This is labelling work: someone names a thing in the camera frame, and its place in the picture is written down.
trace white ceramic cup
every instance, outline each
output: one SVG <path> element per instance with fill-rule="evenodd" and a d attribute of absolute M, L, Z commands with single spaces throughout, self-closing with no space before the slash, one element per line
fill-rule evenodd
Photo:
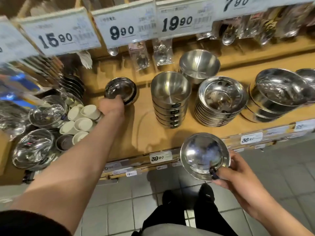
<path fill-rule="evenodd" d="M 93 120 L 96 120 L 101 116 L 101 112 L 98 110 L 98 108 L 95 105 L 85 106 L 84 108 L 81 109 L 80 113 L 86 118 L 90 118 Z"/>
<path fill-rule="evenodd" d="M 85 138 L 89 133 L 86 131 L 82 131 L 77 133 L 76 135 L 74 135 L 74 137 L 72 138 L 72 144 L 76 144 L 78 142 L 80 142 L 83 138 Z"/>
<path fill-rule="evenodd" d="M 80 113 L 80 111 L 81 111 L 80 107 L 78 107 L 78 106 L 73 107 L 68 112 L 68 119 L 70 121 L 76 121 L 80 118 L 84 118 L 84 116 Z"/>
<path fill-rule="evenodd" d="M 77 131 L 74 127 L 74 121 L 69 121 L 66 122 L 59 130 L 59 133 L 64 135 L 64 134 L 70 134 L 70 135 L 75 135 L 79 131 Z"/>
<path fill-rule="evenodd" d="M 89 118 L 80 118 L 74 122 L 74 129 L 77 131 L 92 131 L 92 129 L 96 126 Z"/>

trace shoe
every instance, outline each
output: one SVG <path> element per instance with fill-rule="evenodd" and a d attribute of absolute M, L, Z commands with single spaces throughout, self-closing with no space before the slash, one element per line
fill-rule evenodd
<path fill-rule="evenodd" d="M 215 194 L 213 193 L 213 190 L 211 186 L 209 186 L 207 183 L 203 183 L 200 187 L 199 198 L 205 199 L 206 201 L 215 202 Z"/>
<path fill-rule="evenodd" d="M 177 202 L 178 199 L 171 190 L 166 190 L 162 196 L 162 204 L 167 205 L 171 202 Z"/>

